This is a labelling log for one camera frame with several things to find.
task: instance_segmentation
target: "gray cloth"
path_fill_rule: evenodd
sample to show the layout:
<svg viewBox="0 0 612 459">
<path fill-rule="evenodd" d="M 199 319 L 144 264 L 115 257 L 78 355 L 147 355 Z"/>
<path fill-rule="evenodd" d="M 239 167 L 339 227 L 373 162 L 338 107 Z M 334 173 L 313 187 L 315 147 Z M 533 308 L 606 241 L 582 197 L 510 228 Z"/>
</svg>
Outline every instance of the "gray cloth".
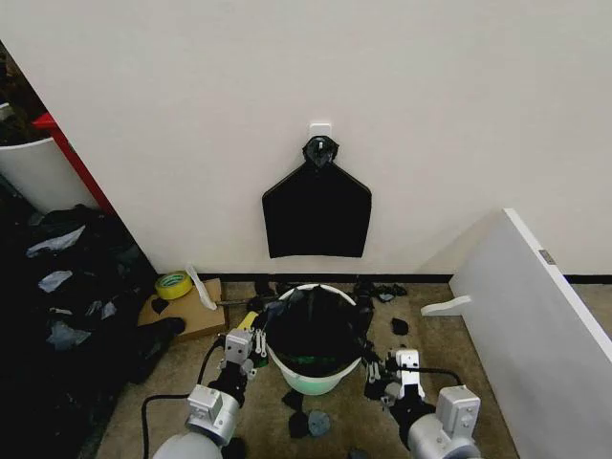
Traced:
<svg viewBox="0 0 612 459">
<path fill-rule="evenodd" d="M 332 421 L 327 413 L 313 409 L 308 415 L 308 429 L 313 437 L 320 437 L 332 428 Z"/>
</svg>

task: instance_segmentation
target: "black baseboard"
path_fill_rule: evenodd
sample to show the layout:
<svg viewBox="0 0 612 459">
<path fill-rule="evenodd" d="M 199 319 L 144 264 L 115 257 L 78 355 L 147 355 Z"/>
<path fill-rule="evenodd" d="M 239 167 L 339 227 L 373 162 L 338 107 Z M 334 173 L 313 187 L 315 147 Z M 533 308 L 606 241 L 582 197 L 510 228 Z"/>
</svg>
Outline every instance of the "black baseboard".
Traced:
<svg viewBox="0 0 612 459">
<path fill-rule="evenodd" d="M 566 274 L 570 284 L 612 284 L 612 274 Z"/>
<path fill-rule="evenodd" d="M 200 274 L 203 279 L 219 277 L 225 282 L 254 282 L 263 280 L 269 282 L 345 282 L 354 283 L 358 280 L 372 282 L 407 282 L 414 284 L 446 284 L 452 274 L 346 274 L 346 273 L 206 273 Z M 566 274 L 570 284 L 612 284 L 612 274 Z"/>
</svg>

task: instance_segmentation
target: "cardboard box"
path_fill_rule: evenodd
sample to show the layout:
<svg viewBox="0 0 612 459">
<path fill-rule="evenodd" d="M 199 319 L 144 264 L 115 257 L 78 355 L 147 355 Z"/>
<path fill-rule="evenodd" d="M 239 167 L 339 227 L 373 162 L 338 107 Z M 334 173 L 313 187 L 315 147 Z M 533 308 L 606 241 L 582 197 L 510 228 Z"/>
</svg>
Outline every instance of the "cardboard box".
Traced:
<svg viewBox="0 0 612 459">
<path fill-rule="evenodd" d="M 212 301 L 215 303 L 221 301 L 221 281 L 219 279 L 207 280 L 204 285 Z M 157 295 L 152 295 L 142 306 L 138 324 L 146 325 L 166 317 L 180 317 L 185 321 L 186 328 L 181 335 L 174 339 L 174 342 L 213 335 L 227 330 L 228 322 L 224 307 L 217 306 L 215 311 L 205 308 L 195 287 L 187 295 L 171 299 L 170 304 L 165 307 L 161 314 L 157 314 L 151 305 L 155 298 L 157 298 Z"/>
</svg>

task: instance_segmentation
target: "white bucket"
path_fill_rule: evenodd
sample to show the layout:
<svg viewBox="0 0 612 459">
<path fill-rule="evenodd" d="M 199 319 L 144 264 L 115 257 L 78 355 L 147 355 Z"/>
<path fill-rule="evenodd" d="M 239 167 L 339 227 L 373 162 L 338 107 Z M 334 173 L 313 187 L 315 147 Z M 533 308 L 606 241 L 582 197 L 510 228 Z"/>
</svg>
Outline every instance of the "white bucket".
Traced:
<svg viewBox="0 0 612 459">
<path fill-rule="evenodd" d="M 315 287 L 318 287 L 318 286 L 327 290 L 328 292 L 332 292 L 334 294 L 342 296 L 342 298 L 344 298 L 350 304 L 355 306 L 355 301 L 353 301 L 353 299 L 349 295 L 347 295 L 345 292 L 342 292 L 334 287 L 330 287 L 329 285 L 306 284 L 306 285 L 300 285 L 299 287 L 297 287 L 297 289 L 298 290 L 313 290 Z M 285 294 L 283 294 L 283 296 L 279 299 L 289 298 L 289 296 L 291 296 L 294 290 L 295 289 L 291 289 L 289 292 L 285 292 Z M 276 363 L 276 366 L 280 368 L 283 378 L 285 378 L 285 381 L 287 382 L 287 384 L 290 385 L 297 392 L 300 392 L 304 395 L 322 395 L 322 394 L 329 392 L 330 390 L 332 390 L 334 387 L 338 385 L 338 383 L 340 382 L 342 378 L 344 378 L 351 371 L 353 371 L 357 367 L 357 365 L 359 365 L 360 360 L 361 360 L 361 359 L 355 359 L 355 361 L 353 361 L 350 365 L 348 365 L 346 368 L 344 368 L 339 373 L 336 373 L 335 375 L 326 376 L 324 378 L 312 378 L 309 376 L 299 375 L 295 371 L 288 368 L 287 365 L 285 365 L 282 361 L 280 361 L 280 359 L 276 356 L 276 354 L 274 353 L 274 350 L 270 346 L 268 346 L 268 352 L 272 356 L 272 360 L 274 361 L 274 363 Z"/>
</svg>

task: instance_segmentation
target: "white wall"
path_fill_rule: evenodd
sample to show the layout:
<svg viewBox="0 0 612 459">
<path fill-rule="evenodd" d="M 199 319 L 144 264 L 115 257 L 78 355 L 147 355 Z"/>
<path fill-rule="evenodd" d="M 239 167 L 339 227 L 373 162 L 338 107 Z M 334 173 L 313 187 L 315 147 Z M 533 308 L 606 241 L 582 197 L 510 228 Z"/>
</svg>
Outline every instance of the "white wall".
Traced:
<svg viewBox="0 0 612 459">
<path fill-rule="evenodd" d="M 612 3 L 2 0 L 0 37 L 156 268 L 452 273 L 514 207 L 612 273 Z M 267 254 L 260 198 L 330 120 L 363 259 Z"/>
</svg>

